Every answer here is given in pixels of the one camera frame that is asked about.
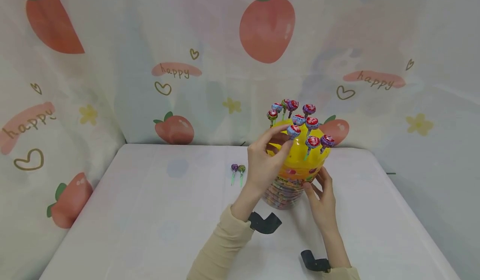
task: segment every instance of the white table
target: white table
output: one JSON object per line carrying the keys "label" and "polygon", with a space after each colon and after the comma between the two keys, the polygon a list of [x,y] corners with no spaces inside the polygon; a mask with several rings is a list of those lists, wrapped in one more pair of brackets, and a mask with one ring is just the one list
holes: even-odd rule
{"label": "white table", "polygon": [[[183,280],[227,204],[232,163],[247,165],[246,147],[123,146],[41,280]],[[363,280],[455,279],[442,253],[369,151],[334,149],[325,166],[334,179],[345,247]],[[300,252],[325,258],[305,196],[279,211],[283,222],[255,233],[228,279],[318,279]]]}

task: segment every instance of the purple lollipop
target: purple lollipop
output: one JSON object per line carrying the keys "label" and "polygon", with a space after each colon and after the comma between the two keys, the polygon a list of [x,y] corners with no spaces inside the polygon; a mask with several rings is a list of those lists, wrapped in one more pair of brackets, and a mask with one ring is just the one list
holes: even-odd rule
{"label": "purple lollipop", "polygon": [[309,115],[313,115],[316,110],[317,110],[317,108],[315,107],[315,105],[313,105],[313,104],[305,104],[305,105],[303,106],[303,113],[305,114],[305,119],[306,119]]}
{"label": "purple lollipop", "polygon": [[332,148],[335,145],[335,140],[329,135],[324,135],[320,138],[320,144],[322,144],[320,149],[320,154],[322,154],[325,148]]}
{"label": "purple lollipop", "polygon": [[290,136],[290,140],[298,137],[300,132],[300,128],[297,125],[290,125],[290,127],[287,128],[287,134]]}
{"label": "purple lollipop", "polygon": [[293,122],[293,125],[297,125],[297,126],[302,126],[305,124],[307,119],[305,119],[304,116],[302,115],[294,115],[292,117],[292,122]]}
{"label": "purple lollipop", "polygon": [[233,171],[233,174],[232,174],[232,186],[233,186],[233,180],[235,179],[235,172],[237,172],[239,170],[239,165],[238,164],[232,164],[232,171]]}

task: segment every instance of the black wrist strap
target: black wrist strap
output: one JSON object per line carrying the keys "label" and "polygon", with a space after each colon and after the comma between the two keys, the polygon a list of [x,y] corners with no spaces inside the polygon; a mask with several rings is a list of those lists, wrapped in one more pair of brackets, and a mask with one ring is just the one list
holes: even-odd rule
{"label": "black wrist strap", "polygon": [[282,221],[274,213],[271,213],[265,220],[263,220],[258,213],[253,211],[248,220],[252,222],[250,225],[251,229],[263,233],[264,235],[272,234],[282,224]]}
{"label": "black wrist strap", "polygon": [[313,257],[313,253],[310,250],[305,250],[300,253],[301,259],[303,260],[303,264],[309,270],[315,272],[328,272],[330,269],[330,263],[328,259],[315,259]]}

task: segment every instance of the finger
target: finger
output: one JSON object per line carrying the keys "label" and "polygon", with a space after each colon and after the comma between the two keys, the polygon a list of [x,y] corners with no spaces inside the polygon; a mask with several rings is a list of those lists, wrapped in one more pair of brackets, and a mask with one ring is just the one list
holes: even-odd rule
{"label": "finger", "polygon": [[320,169],[320,172],[318,173],[323,181],[322,183],[322,188],[323,191],[332,191],[333,190],[333,182],[332,182],[332,177],[328,173],[327,169],[325,169],[324,166]]}
{"label": "finger", "polygon": [[271,144],[283,145],[284,142],[288,141],[290,137],[286,133],[278,132],[275,133],[270,139]]}
{"label": "finger", "polygon": [[275,127],[272,127],[272,128],[269,128],[267,131],[265,131],[265,133],[263,133],[260,138],[257,140],[259,144],[261,144],[262,146],[265,146],[270,140],[271,138],[273,137],[273,135],[275,135],[276,133],[280,133],[282,131],[284,131],[285,129],[287,129],[290,125],[288,124],[284,124],[284,125],[280,125],[280,126],[275,126]]}
{"label": "finger", "polygon": [[320,191],[320,189],[318,189],[318,188],[315,186],[315,184],[310,183],[310,185],[312,186],[313,190],[316,192],[318,198],[321,199],[321,198],[322,198],[322,195],[323,195],[323,192]]}
{"label": "finger", "polygon": [[323,185],[325,185],[325,181],[323,181],[322,177],[320,176],[320,173],[317,173],[317,175],[315,175],[315,179],[323,189]]}
{"label": "finger", "polygon": [[280,163],[283,163],[288,156],[288,153],[290,152],[290,149],[292,148],[293,141],[286,141],[282,145],[282,148],[280,148],[280,151],[274,156],[275,160],[278,160]]}
{"label": "finger", "polygon": [[308,201],[310,202],[310,207],[313,208],[318,202],[317,196],[315,195],[315,191],[310,182],[303,183],[303,189],[305,189],[305,194],[307,195]]}
{"label": "finger", "polygon": [[266,150],[272,151],[273,154],[277,154],[277,153],[278,153],[278,148],[275,147],[274,145],[267,144]]}

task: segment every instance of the lollipop stick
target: lollipop stick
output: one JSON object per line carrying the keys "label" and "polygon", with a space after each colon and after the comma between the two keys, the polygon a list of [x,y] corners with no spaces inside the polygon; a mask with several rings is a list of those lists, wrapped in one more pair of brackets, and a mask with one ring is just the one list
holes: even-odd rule
{"label": "lollipop stick", "polygon": [[308,157],[309,154],[310,154],[310,150],[307,151],[307,154],[305,154],[305,158],[303,158],[303,161],[306,161],[306,160],[307,160],[307,157]]}

